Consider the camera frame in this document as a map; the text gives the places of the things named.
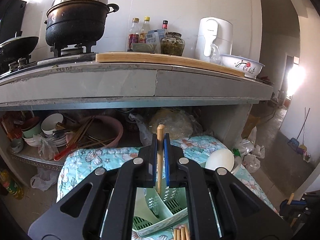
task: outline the white air fryer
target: white air fryer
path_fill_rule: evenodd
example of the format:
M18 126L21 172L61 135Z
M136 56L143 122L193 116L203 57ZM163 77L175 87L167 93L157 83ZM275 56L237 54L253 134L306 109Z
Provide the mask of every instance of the white air fryer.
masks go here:
M218 46L220 54L231 55L233 26L231 23L214 18L202 18L196 46L196 58L210 62L211 44Z

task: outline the bottle label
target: bottle label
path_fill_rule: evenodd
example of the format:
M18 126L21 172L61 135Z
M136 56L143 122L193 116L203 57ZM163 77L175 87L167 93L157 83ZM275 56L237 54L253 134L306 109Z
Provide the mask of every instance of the bottle label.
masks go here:
M146 40L147 40L147 34L141 33L139 37L139 43L146 43Z
M11 179L11 181L10 182L8 182L8 181L6 181L4 184L3 184L3 186L6 188L6 190L10 193L10 194L12 194L12 195L16 195L17 194L17 192L18 192L18 185L17 185L17 183L13 180L13 179Z
M132 49L132 43L139 43L139 34L129 34L128 51Z

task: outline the floral bowl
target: floral bowl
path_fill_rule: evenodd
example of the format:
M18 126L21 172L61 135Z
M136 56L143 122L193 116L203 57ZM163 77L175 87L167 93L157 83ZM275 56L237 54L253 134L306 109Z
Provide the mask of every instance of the floral bowl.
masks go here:
M260 73L263 64L247 59L244 57L238 57L233 55L222 54L223 65L228 68L236 69L244 73L245 77L256 78Z

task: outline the pot handle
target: pot handle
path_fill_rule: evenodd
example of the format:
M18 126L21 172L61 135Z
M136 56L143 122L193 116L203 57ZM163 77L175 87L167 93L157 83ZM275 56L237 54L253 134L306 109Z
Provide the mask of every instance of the pot handle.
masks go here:
M109 10L110 10L110 7L113 9L113 11L108 12L107 14L112 13L112 12L117 12L119 10L119 6L116 5L115 3L109 3L107 5L107 7L109 8Z

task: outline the green bowl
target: green bowl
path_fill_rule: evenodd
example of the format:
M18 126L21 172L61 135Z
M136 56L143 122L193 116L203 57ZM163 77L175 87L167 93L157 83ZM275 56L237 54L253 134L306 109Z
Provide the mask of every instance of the green bowl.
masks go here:
M33 135L37 135L42 133L41 123L39 122L35 127L31 128L28 131L23 132L23 137L26 139L30 139Z

